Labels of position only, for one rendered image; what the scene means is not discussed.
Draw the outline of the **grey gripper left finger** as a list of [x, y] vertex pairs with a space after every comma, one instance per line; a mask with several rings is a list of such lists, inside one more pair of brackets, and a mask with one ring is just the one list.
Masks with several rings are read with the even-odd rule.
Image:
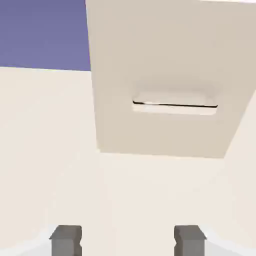
[[82, 226], [49, 225], [32, 239], [3, 250], [3, 256], [83, 256]]

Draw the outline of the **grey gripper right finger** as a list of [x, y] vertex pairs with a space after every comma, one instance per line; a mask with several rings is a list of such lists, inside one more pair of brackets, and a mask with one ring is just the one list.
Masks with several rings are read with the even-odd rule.
[[174, 256], [253, 256], [251, 248], [223, 240], [199, 225], [174, 226]]

